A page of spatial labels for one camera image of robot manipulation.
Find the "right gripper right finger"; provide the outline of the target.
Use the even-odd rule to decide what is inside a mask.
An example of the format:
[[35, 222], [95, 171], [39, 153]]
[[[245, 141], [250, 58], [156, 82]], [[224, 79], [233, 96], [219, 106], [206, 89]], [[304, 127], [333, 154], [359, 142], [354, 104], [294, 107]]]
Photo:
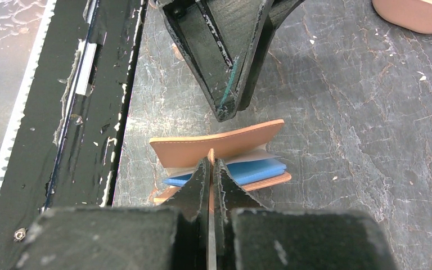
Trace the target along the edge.
[[267, 209], [232, 178], [224, 161], [213, 168], [217, 269], [263, 269], [270, 224]]

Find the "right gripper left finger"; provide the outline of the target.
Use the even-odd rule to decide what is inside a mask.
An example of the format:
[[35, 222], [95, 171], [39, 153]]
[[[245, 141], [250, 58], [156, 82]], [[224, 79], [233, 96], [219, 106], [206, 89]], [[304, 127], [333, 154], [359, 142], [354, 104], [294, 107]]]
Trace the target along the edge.
[[212, 163], [201, 159], [190, 179], [163, 206], [178, 211], [172, 269], [207, 269]]

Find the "blue credit card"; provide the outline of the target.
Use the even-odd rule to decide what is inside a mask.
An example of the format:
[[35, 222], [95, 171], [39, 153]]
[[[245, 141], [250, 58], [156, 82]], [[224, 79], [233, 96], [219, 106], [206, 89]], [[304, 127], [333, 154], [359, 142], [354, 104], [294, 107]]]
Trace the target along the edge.
[[[227, 169], [229, 170], [230, 175], [235, 182], [240, 185], [246, 185], [272, 177], [281, 176], [286, 172], [286, 168], [286, 164], [274, 158], [227, 164]], [[208, 168], [204, 165], [198, 166], [197, 170], [193, 173], [171, 176], [163, 180], [163, 183], [166, 185], [182, 187], [193, 177], [194, 174], [197, 176], [204, 176], [204, 173], [211, 172], [211, 167]]]

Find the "pink oval tray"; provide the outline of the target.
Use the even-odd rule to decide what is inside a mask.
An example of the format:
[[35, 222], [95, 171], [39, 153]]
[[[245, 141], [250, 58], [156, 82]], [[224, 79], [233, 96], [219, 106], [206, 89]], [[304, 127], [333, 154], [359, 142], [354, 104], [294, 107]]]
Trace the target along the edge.
[[384, 20], [421, 34], [432, 34], [432, 0], [372, 0]]

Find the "tan leather card holder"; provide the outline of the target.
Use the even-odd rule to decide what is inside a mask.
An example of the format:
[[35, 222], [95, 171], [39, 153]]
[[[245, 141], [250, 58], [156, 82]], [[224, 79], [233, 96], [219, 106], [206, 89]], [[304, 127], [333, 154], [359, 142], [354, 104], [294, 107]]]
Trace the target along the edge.
[[[213, 156], [223, 160], [226, 164], [277, 159], [276, 155], [267, 152], [266, 145], [271, 142], [284, 124], [284, 120], [277, 119], [213, 135], [155, 137], [150, 139], [149, 144], [166, 170], [168, 175], [166, 178], [182, 176], [193, 173], [198, 161], [204, 157]], [[291, 178], [291, 174], [286, 169], [286, 172], [280, 176], [241, 186], [247, 191], [254, 191], [285, 183]], [[165, 191], [154, 197], [154, 203], [164, 202], [180, 188], [168, 185]]]

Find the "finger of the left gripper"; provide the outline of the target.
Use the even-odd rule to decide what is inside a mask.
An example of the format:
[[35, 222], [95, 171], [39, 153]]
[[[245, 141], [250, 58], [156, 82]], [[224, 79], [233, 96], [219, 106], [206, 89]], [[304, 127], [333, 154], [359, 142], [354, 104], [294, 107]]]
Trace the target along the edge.
[[242, 92], [238, 111], [243, 111], [250, 105], [256, 83], [258, 81], [273, 37], [275, 36], [276, 30], [282, 25], [289, 14], [291, 14], [293, 10], [295, 10], [303, 2], [304, 0], [273, 1], [271, 9], [264, 22], [264, 26], [255, 51], [255, 56], [251, 64], [250, 73], [246, 81], [244, 91]]
[[217, 121], [241, 104], [272, 1], [156, 1]]

